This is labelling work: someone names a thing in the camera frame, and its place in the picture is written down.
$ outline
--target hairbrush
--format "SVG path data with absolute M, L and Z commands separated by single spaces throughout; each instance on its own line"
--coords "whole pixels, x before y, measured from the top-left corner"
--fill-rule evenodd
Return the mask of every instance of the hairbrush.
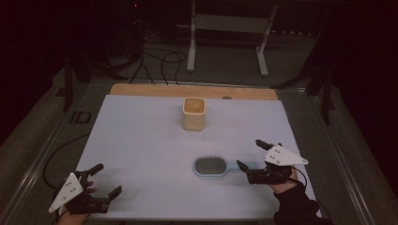
M 257 169 L 257 162 L 245 163 L 251 169 Z M 236 162 L 228 163 L 223 157 L 207 155 L 199 157 L 193 163 L 193 171 L 198 176 L 224 176 L 230 170 L 239 170 Z

